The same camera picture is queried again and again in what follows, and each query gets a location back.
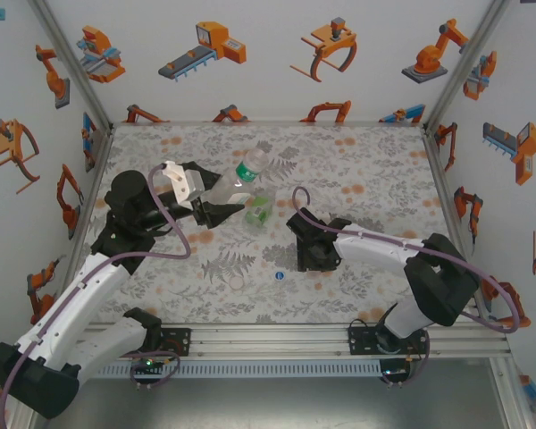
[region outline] clear plastic bottle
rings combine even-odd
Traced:
[[[250,149],[236,169],[224,172],[204,200],[216,205],[246,203],[254,190],[253,180],[268,163],[268,155],[261,148]]]

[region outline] floral tablecloth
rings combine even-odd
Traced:
[[[223,172],[254,146],[271,158],[255,189],[276,195],[264,227],[245,224],[244,211],[210,231],[192,218],[181,220],[192,246],[190,259],[146,258],[95,322],[115,322],[131,307],[143,307],[167,323],[345,323],[358,316],[373,321],[410,293],[405,279],[368,264],[344,261],[330,273],[298,272],[296,237],[286,227],[294,214],[292,190],[304,185],[312,195],[310,210],[326,222],[343,217],[408,238],[447,233],[420,130],[410,127],[118,127],[81,258],[104,226],[104,196],[117,173],[148,173],[164,160],[196,161]],[[161,192],[171,188],[162,175],[155,184]],[[170,234],[157,239],[153,250],[180,253],[182,248]]]

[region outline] cartoon robot arm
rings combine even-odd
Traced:
[[[76,194],[78,194],[78,198],[80,200],[80,204],[83,204],[84,197],[83,193],[81,192],[80,185],[76,182],[75,178],[73,177],[73,174],[71,174],[70,169],[66,164],[62,164],[62,176],[60,177],[60,180],[57,182],[57,202],[59,203],[62,210],[69,210],[71,209],[71,206],[65,202],[63,199],[63,187],[65,186],[65,181],[68,181],[75,190]]]
[[[220,174],[194,162],[168,162],[162,168],[163,174],[172,177],[173,190],[158,197],[175,219],[193,216],[197,224],[213,228],[244,208],[201,202],[200,195],[212,188]],[[15,344],[0,343],[1,387],[48,419],[59,416],[101,367],[132,350],[155,351],[161,346],[160,320],[139,309],[128,311],[108,330],[76,345],[99,308],[149,256],[145,252],[153,247],[155,237],[167,232],[159,231],[167,221],[140,172],[118,174],[105,201],[110,207],[106,225],[75,279]],[[111,259],[129,252],[143,253]]]
[[[447,141],[447,135],[450,134],[450,150],[448,154],[447,165],[445,165],[445,172],[455,164],[455,146],[456,146],[456,129],[458,126],[456,122],[451,123],[448,127],[439,125],[437,132],[435,132],[435,142],[437,143],[437,149],[440,150],[441,146],[445,145]]]
[[[326,226],[306,208],[301,211],[312,221]],[[299,214],[294,214],[287,225],[297,236],[299,271],[335,270],[346,259],[370,263],[407,278],[413,296],[395,304],[376,326],[378,346],[387,354],[401,349],[406,339],[419,329],[431,324],[451,326],[479,287],[478,276],[442,258],[362,236],[322,231]],[[401,241],[344,219],[333,219],[327,226],[382,236],[394,243]],[[404,239],[404,242],[463,259],[448,238],[437,233],[427,240]]]
[[[468,37],[461,33],[456,28],[456,20],[449,20],[439,28],[440,37],[437,40],[436,47],[444,54],[445,48],[449,40],[455,42],[459,47],[459,52],[462,54],[468,44]]]
[[[350,108],[351,108],[350,100],[346,101],[345,103],[325,102],[321,105],[315,105],[314,107],[312,107],[312,110],[310,110],[307,117],[302,119],[300,122],[315,122],[315,117],[318,115],[319,112],[322,112],[324,110],[337,110],[338,114],[336,116],[335,122],[344,122],[346,119],[346,116],[348,116]]]

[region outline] metal frame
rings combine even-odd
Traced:
[[[81,340],[111,324],[90,324]],[[376,360],[387,355],[351,356],[348,324],[166,324],[190,328],[190,352],[182,360]],[[431,326],[431,358],[504,358],[504,335],[472,322]]]
[[[442,121],[443,115],[447,111],[460,91],[460,88],[466,81],[474,65],[478,63],[478,58],[484,45],[488,41],[490,34],[497,27],[502,19],[508,6],[513,3],[512,0],[493,0],[488,11],[482,17],[478,28],[468,42],[468,47],[461,55],[461,59],[453,70],[453,74],[448,81],[447,86],[443,89],[442,94],[433,107],[429,119],[427,120],[427,132],[434,134]]]

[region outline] purple cable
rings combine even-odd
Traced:
[[[148,175],[148,187],[149,192],[151,193],[151,197],[153,197],[153,200],[161,213],[163,214],[164,218],[167,220],[169,225],[177,232],[177,235],[179,236],[180,240],[182,241],[183,246],[185,247],[185,254],[184,255],[168,255],[164,253],[153,253],[153,252],[128,252],[128,253],[121,253],[120,255],[115,255],[114,257],[110,257],[109,259],[106,259],[104,262],[96,266],[93,270],[91,270],[82,280],[81,282],[83,284],[87,284],[91,278],[96,275],[101,269],[103,269],[105,266],[115,262],[119,261],[121,259],[124,259],[126,257],[160,257],[165,259],[187,259],[190,257],[190,245],[188,244],[187,238],[183,234],[183,232],[180,230],[179,225],[175,222],[175,220],[172,218],[172,216],[167,212],[166,208],[163,206],[163,203],[161,202],[161,199],[157,195],[155,191],[155,186],[153,185],[153,176],[155,176],[155,173],[159,170],[162,170],[165,167],[165,164],[159,164],[151,171]],[[70,301],[75,297],[78,292],[81,290],[80,287],[76,286],[70,294],[63,300],[63,302],[58,306],[58,308],[52,313],[51,317],[47,319],[47,321],[44,323],[44,326],[38,331],[37,337],[41,339],[47,332],[47,329],[52,325],[52,323],[57,319],[57,317],[64,311],[64,309],[70,304]],[[28,358],[32,350],[38,345],[37,342],[33,341],[29,344],[28,348],[24,351],[24,353],[20,356],[20,358],[16,361],[16,364],[14,365],[12,371],[8,375],[8,378],[6,379],[6,382],[4,383],[4,387],[2,389],[2,394],[0,395],[0,426],[2,429],[7,429],[6,426],[6,420],[5,420],[5,411],[6,411],[6,400],[8,398],[8,392],[12,388],[12,384],[14,381],[14,378],[18,374],[18,371],[20,371],[20,368],[24,361]]]
[[[179,355],[177,355],[176,353],[173,353],[172,351],[157,350],[157,351],[148,351],[145,353],[128,353],[127,355],[123,355],[122,358],[150,358],[150,357],[154,358],[154,357],[159,357],[159,356],[168,356],[168,357],[174,358],[177,361],[177,365],[165,377],[159,379],[158,381],[154,383],[150,383],[147,385],[147,386],[151,386],[151,387],[147,387],[148,389],[154,389],[155,387],[158,387],[161,384],[167,383],[171,379],[171,377],[173,377],[175,374],[179,372],[179,368],[180,368]],[[137,386],[138,386],[138,381],[135,379],[135,370],[142,366],[143,364],[131,365],[131,369],[129,372],[130,380]]]
[[[419,369],[417,369],[417,372],[412,374],[410,378],[407,378],[404,382],[401,383],[394,383],[390,381],[384,373],[381,373],[381,378],[389,387],[391,387],[393,384],[397,384],[399,387],[403,387],[405,385],[410,384],[417,378],[419,378],[419,375],[423,372],[424,368],[427,366],[427,360],[429,359],[429,355],[431,354],[431,337],[429,336],[429,333],[425,329],[423,331],[425,335],[425,356],[423,356],[423,360],[421,360],[421,366],[419,366]]]
[[[477,274],[487,282],[489,282],[494,289],[497,290],[497,292],[500,294],[500,296],[507,302],[508,308],[510,308],[510,312],[512,313],[513,324],[510,328],[505,328],[501,325],[495,325],[492,324],[481,317],[477,317],[475,315],[469,315],[465,311],[461,312],[461,315],[468,317],[471,320],[474,320],[475,322],[478,322],[479,324],[482,324],[483,326],[486,326],[487,328],[490,328],[493,331],[501,332],[501,333],[513,333],[518,330],[518,327],[520,325],[520,316],[518,315],[518,311],[516,310],[515,303],[512,301],[512,298],[510,298],[510,295],[498,284],[496,280],[494,280],[492,277],[490,277],[488,274],[486,274],[483,270],[480,268],[469,264],[468,262],[464,261],[463,259],[460,259],[458,257],[453,257],[452,255],[448,255],[446,253],[439,252],[437,250],[431,250],[429,248],[422,248],[420,246],[416,246],[414,244],[407,244],[404,241],[392,239],[389,237],[382,237],[381,235],[376,234],[370,234],[369,232],[362,232],[362,231],[342,231],[337,230],[335,228],[330,228],[329,226],[323,226],[320,225],[318,222],[313,221],[309,217],[307,217],[305,214],[303,214],[296,201],[296,194],[299,190],[304,191],[307,198],[307,204],[310,205],[310,193],[307,191],[306,188],[303,186],[296,186],[294,188],[294,191],[292,192],[292,204],[294,205],[294,208],[296,209],[296,212],[304,219],[306,222],[312,224],[316,228],[319,228],[324,231],[333,232],[335,234],[346,234],[346,235],[354,235],[357,237],[366,237],[367,239],[373,239],[373,240],[379,240],[379,241],[385,241],[390,244],[394,244],[396,246],[400,246],[401,248],[409,248],[411,250],[416,250],[418,252],[422,252],[427,255],[431,255],[434,257],[441,257],[443,259],[447,259],[448,261],[452,262],[453,264],[461,265],[466,270]]]

